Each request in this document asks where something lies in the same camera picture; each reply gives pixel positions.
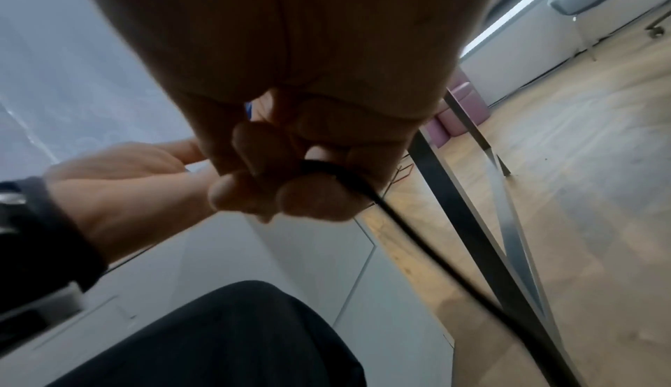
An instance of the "black wristband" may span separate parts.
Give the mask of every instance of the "black wristband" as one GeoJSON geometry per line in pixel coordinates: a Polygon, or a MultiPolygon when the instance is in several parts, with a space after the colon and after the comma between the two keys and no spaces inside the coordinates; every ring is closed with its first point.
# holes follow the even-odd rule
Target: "black wristband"
{"type": "Polygon", "coordinates": [[[108,265],[56,206],[44,180],[31,177],[2,182],[0,194],[3,191],[14,191],[24,197],[21,206],[5,206],[10,227],[18,231],[21,243],[31,252],[28,261],[17,264],[29,270],[35,268],[34,276],[52,284],[54,290],[71,281],[77,282],[82,291],[90,289],[108,265]]]}

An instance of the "floor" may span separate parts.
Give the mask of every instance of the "floor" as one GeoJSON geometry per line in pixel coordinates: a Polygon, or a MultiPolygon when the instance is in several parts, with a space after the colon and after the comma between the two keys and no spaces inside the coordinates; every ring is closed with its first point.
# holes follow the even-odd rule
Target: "floor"
{"type": "MultiPolygon", "coordinates": [[[[498,105],[481,125],[508,181],[565,347],[591,387],[671,385],[671,34],[646,17],[498,105]]],[[[500,241],[485,157],[440,154],[500,241]]],[[[478,285],[418,171],[388,201],[478,285]]],[[[363,215],[456,340],[454,387],[546,385],[526,352],[376,208],[363,215]]]]}

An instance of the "black cable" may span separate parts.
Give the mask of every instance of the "black cable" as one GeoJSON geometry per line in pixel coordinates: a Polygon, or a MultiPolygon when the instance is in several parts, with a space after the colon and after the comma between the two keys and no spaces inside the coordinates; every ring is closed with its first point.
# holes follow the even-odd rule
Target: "black cable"
{"type": "Polygon", "coordinates": [[[333,175],[348,189],[373,200],[384,213],[389,216],[401,230],[413,241],[436,265],[440,266],[459,286],[478,302],[494,318],[498,319],[515,335],[529,351],[536,365],[553,387],[582,387],[582,383],[567,364],[561,354],[545,345],[538,336],[516,318],[501,309],[494,301],[471,284],[452,264],[439,255],[405,220],[385,202],[366,181],[342,166],[323,161],[305,160],[301,162],[304,173],[328,173],[333,175]]]}

